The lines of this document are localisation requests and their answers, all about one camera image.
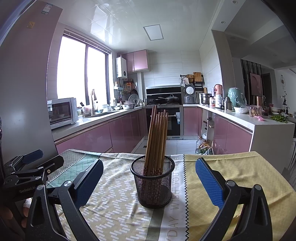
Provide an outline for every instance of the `pink painting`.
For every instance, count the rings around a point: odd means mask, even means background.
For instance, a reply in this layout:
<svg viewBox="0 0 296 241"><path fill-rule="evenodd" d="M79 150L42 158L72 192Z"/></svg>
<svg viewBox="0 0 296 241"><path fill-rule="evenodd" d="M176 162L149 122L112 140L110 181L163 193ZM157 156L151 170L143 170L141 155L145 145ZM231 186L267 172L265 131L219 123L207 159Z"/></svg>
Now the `pink painting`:
<svg viewBox="0 0 296 241"><path fill-rule="evenodd" d="M257 74L250 73L251 76L251 94L262 96L261 77Z"/></svg>

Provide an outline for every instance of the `pink cabinet door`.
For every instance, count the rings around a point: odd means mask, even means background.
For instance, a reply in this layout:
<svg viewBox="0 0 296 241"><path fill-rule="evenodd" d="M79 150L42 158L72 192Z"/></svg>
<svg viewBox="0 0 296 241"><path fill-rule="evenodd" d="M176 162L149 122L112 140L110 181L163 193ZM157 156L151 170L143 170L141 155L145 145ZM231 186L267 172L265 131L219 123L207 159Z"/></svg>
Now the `pink cabinet door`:
<svg viewBox="0 0 296 241"><path fill-rule="evenodd" d="M138 123L139 123L140 140L141 140L144 137L144 121L143 121L142 110L138 111Z"/></svg>
<svg viewBox="0 0 296 241"><path fill-rule="evenodd" d="M123 135L124 135L124 141L126 145L125 152L130 153L134 146L134 140L133 140L133 129L131 125L131 115L127 114L122 117L122 126L123 126Z"/></svg>
<svg viewBox="0 0 296 241"><path fill-rule="evenodd" d="M199 107L185 107L184 111L184 135L200 136L202 127L202 109Z"/></svg>
<svg viewBox="0 0 296 241"><path fill-rule="evenodd" d="M228 121L215 115L214 122L213 150L214 154L222 155L225 154Z"/></svg>
<svg viewBox="0 0 296 241"><path fill-rule="evenodd" d="M115 153L126 152L126 144L124 141L124 133L122 126L122 119L113 120L108 123L110 128L110 136L113 151Z"/></svg>
<svg viewBox="0 0 296 241"><path fill-rule="evenodd" d="M225 154L248 152L251 139L252 135L242 127L228 122Z"/></svg>
<svg viewBox="0 0 296 241"><path fill-rule="evenodd" d="M128 72L134 71L133 53L123 54L122 57L126 60L126 68Z"/></svg>
<svg viewBox="0 0 296 241"><path fill-rule="evenodd" d="M67 149L106 152L112 147L109 125L104 124L57 145L58 153Z"/></svg>
<svg viewBox="0 0 296 241"><path fill-rule="evenodd" d="M135 71L148 69L147 50L140 50L133 53Z"/></svg>
<svg viewBox="0 0 296 241"><path fill-rule="evenodd" d="M140 130L138 122L138 113L136 111L131 113L131 126L133 130L133 149L140 141Z"/></svg>

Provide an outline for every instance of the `black mesh pen holder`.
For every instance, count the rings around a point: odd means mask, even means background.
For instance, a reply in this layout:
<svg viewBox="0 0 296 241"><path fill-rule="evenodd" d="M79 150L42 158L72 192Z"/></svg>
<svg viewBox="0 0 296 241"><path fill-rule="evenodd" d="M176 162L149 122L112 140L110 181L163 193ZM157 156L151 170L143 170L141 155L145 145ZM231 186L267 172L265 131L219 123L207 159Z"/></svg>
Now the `black mesh pen holder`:
<svg viewBox="0 0 296 241"><path fill-rule="evenodd" d="M161 208L167 205L172 198L171 180L175 163L171 158L165 156L162 175L152 177L143 176L144 165L145 156L141 156L131 163L138 200L144 207Z"/></svg>

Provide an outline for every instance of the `oven handle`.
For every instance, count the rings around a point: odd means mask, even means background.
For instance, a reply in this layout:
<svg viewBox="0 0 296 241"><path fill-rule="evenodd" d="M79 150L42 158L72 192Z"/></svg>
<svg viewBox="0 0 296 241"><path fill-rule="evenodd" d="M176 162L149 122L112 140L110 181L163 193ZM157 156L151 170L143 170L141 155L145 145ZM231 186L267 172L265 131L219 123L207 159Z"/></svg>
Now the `oven handle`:
<svg viewBox="0 0 296 241"><path fill-rule="evenodd" d="M168 117L177 117L177 115L169 115Z"/></svg>

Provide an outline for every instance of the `window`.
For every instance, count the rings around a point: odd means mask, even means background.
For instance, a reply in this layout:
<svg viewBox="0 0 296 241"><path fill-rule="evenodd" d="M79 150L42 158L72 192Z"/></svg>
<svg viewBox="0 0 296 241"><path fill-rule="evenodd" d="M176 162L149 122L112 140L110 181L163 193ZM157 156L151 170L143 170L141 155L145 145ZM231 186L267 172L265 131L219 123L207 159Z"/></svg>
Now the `window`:
<svg viewBox="0 0 296 241"><path fill-rule="evenodd" d="M77 105L91 104L91 91L95 89L99 105L108 104L108 54L99 49L63 36L57 66L57 96L75 97Z"/></svg>

